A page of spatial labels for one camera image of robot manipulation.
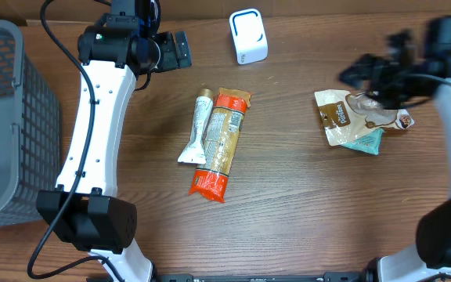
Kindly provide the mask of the beige brown snack pouch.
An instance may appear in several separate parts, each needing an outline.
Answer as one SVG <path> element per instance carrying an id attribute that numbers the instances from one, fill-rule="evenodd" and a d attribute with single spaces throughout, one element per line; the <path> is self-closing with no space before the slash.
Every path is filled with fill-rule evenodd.
<path id="1" fill-rule="evenodd" d="M 407 110 L 386 110 L 364 93 L 328 89 L 315 92 L 315 98 L 331 146 L 353 142 L 379 128 L 404 130 L 415 123 Z"/>

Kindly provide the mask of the mint green wipes packet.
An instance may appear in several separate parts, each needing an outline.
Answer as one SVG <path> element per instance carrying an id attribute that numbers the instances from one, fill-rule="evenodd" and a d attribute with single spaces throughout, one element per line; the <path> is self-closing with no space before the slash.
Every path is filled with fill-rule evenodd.
<path id="1" fill-rule="evenodd" d="M 379 149 L 381 145 L 381 138 L 384 134 L 384 130 L 382 128 L 378 128 L 359 139 L 351 141 L 350 143 L 342 144 L 343 147 L 361 151 L 363 153 L 378 155 Z"/>

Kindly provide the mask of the orange spaghetti pasta packet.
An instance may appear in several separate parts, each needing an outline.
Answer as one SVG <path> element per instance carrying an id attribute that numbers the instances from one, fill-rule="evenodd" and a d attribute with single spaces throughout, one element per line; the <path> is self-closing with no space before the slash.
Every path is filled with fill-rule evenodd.
<path id="1" fill-rule="evenodd" d="M 189 192 L 200 193 L 209 201 L 222 203 L 229 180 L 229 172 L 251 93 L 238 89 L 218 90 L 204 136 L 206 162 L 196 167 Z"/>

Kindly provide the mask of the white gold-capped tube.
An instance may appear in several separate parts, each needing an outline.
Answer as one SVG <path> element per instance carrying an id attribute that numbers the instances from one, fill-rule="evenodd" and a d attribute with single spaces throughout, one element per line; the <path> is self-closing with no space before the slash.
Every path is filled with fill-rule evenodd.
<path id="1" fill-rule="evenodd" d="M 204 165 L 206 157 L 203 135 L 214 104 L 214 93 L 210 89 L 201 89 L 195 101 L 193 123 L 189 142 L 178 157 L 178 163 Z"/>

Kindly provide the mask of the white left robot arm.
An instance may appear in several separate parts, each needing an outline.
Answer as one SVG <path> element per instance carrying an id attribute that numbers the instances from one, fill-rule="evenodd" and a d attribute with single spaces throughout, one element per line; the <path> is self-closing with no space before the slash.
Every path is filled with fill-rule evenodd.
<path id="1" fill-rule="evenodd" d="M 117 197 L 117 157 L 124 117 L 140 75 L 187 68 L 186 34 L 162 32 L 157 1 L 112 1 L 78 38 L 71 57 L 81 94 L 67 160 L 52 190 L 38 193 L 47 235 L 100 262 L 109 281 L 157 280 L 136 243 L 135 205 Z"/>

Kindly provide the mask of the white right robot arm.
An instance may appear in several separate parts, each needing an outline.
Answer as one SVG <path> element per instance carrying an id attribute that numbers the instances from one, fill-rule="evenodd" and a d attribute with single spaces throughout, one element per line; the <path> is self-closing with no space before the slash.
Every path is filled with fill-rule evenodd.
<path id="1" fill-rule="evenodd" d="M 416 63 L 409 47 L 410 34 L 389 37 L 388 59 L 365 54 L 339 74 L 339 81 L 360 89 L 388 110 L 406 109 L 433 101 L 442 119 L 451 180 L 451 16 L 428 23 L 423 60 Z M 363 281 L 451 280 L 451 184 L 449 198 L 421 218 L 414 244 L 393 255 L 369 262 Z"/>

